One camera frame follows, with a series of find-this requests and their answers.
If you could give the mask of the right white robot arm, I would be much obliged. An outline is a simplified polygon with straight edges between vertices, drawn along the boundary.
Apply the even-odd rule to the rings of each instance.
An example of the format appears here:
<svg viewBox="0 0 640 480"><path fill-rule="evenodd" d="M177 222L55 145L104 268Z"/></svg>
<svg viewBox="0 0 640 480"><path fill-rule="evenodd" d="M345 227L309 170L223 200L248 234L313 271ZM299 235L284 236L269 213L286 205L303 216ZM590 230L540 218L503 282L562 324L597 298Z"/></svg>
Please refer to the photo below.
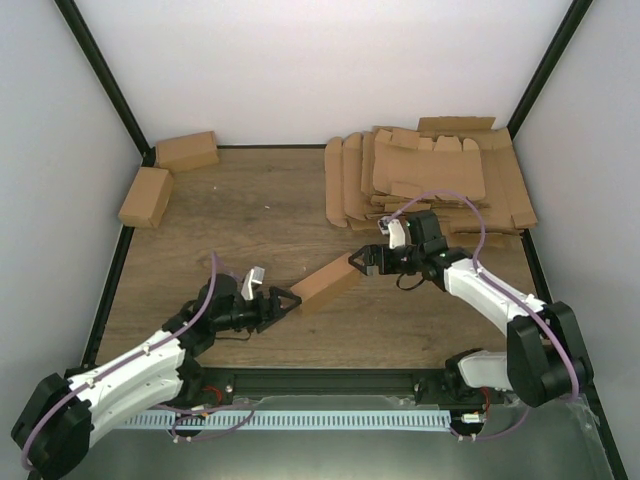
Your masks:
<svg viewBox="0 0 640 480"><path fill-rule="evenodd" d="M348 262L365 275L419 276L464 301L506 339L503 352L472 349L445 363L447 396L465 403L480 388L515 393L530 407L578 395L594 371L574 311L502 281L462 247L451 247L431 211L383 218L385 244L365 245Z"/></svg>

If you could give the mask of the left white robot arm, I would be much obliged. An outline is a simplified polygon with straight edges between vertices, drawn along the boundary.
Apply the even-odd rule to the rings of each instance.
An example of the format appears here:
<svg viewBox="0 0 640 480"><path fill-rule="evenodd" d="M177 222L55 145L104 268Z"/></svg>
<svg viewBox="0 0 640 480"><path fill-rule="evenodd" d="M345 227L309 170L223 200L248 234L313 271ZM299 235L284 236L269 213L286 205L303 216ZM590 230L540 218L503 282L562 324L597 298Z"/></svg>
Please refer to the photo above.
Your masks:
<svg viewBox="0 0 640 480"><path fill-rule="evenodd" d="M157 405L186 406L204 392L197 358L218 333L260 333L299 307L271 287L245 298L230 275L217 274L141 345L98 367L41 380L11 430L27 469L44 479L70 473L102 437Z"/></svg>

